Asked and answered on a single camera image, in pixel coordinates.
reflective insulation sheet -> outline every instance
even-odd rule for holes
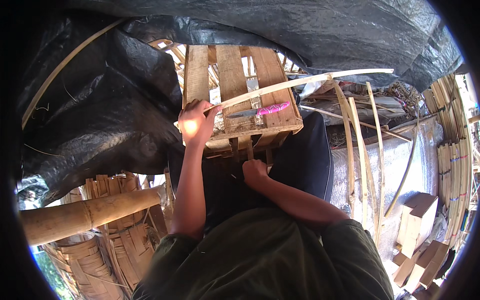
[[[400,219],[402,215],[402,205],[412,195],[419,192],[437,193],[438,184],[438,157],[437,147],[443,140],[443,129],[438,124],[436,116],[422,120],[419,125],[419,135],[414,152],[412,165],[408,172],[407,179],[401,190],[400,196],[395,204],[391,214],[384,218],[383,229],[381,231],[378,252],[383,261],[393,258],[392,248],[395,245]],[[402,135],[413,140],[415,128],[403,132]],[[384,212],[390,206],[393,197],[402,181],[403,174],[407,168],[408,159],[412,149],[412,142],[406,142],[398,138],[384,140],[384,170],[385,170],[385,203]],[[380,161],[378,143],[366,146],[372,175],[375,183],[375,193],[377,196],[377,207],[380,207]],[[353,148],[355,161],[355,202],[353,218],[362,222],[362,202],[361,197],[361,175],[358,148]],[[331,204],[340,209],[348,206],[348,155],[347,149],[332,150],[334,160],[334,185],[331,198]],[[372,196],[368,192],[368,220],[365,228],[372,237],[375,235],[372,210]]]

tarpaulin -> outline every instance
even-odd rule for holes
[[[65,5],[73,10],[52,18],[30,49],[17,88],[19,115],[76,46],[118,17],[131,18],[82,50],[37,104],[24,130],[21,207],[25,200],[45,206],[96,174],[163,172],[167,145],[181,138],[172,125],[181,93],[171,56],[146,44],[156,39],[269,47],[311,74],[393,68],[393,74],[342,80],[368,80],[377,87],[401,80],[420,91],[462,62],[447,28],[424,0],[69,0]]]
[[[25,72],[18,110],[73,48],[111,21],[81,13],[53,22]],[[172,57],[112,29],[60,72],[28,121],[20,208],[45,206],[96,174],[163,173],[167,145],[181,140],[173,126],[180,109]]]
[[[125,28],[146,42],[274,48],[311,74],[395,69],[342,78],[378,87],[400,80],[423,91],[463,61],[425,0],[69,0],[68,6],[138,17]]]

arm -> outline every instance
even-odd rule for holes
[[[243,174],[245,183],[253,190],[314,229],[349,219],[347,214],[330,203],[268,177],[267,166],[261,160],[246,161],[243,164]]]
[[[186,146],[169,233],[182,233],[196,240],[203,238],[205,225],[202,154],[212,135],[215,115],[221,109],[213,108],[206,117],[203,110],[210,106],[204,100],[194,100],[179,115],[179,127]]]

left hand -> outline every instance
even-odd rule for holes
[[[243,163],[243,176],[245,183],[254,191],[259,191],[268,177],[267,165],[259,159],[251,159]]]
[[[190,142],[205,145],[213,133],[215,115],[222,107],[217,106],[204,115],[204,109],[211,107],[212,104],[205,100],[195,99],[188,103],[179,114],[179,127],[183,135],[185,145]]]

person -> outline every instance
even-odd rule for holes
[[[322,116],[303,116],[270,173],[256,159],[225,172],[203,158],[220,110],[205,116],[210,106],[194,100],[180,112],[185,147],[168,154],[171,229],[132,299],[393,299],[369,232],[329,203]]]

